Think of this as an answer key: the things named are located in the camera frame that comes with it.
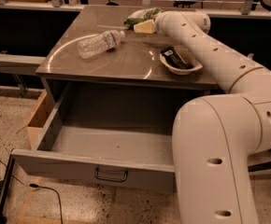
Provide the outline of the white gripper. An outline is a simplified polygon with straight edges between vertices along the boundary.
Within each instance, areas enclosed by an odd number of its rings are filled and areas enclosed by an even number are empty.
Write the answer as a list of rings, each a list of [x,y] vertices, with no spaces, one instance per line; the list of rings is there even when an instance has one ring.
[[[141,34],[173,35],[176,32],[176,13],[173,11],[163,12],[154,20],[142,21],[134,26],[134,31]]]

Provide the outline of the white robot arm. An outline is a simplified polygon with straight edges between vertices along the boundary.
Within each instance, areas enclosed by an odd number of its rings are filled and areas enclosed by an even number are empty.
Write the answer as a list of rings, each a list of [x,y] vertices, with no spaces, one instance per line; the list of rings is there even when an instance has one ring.
[[[135,25],[184,46],[224,91],[177,113],[172,150],[181,224],[258,224],[249,155],[271,148],[271,71],[208,35],[208,15],[166,11]]]

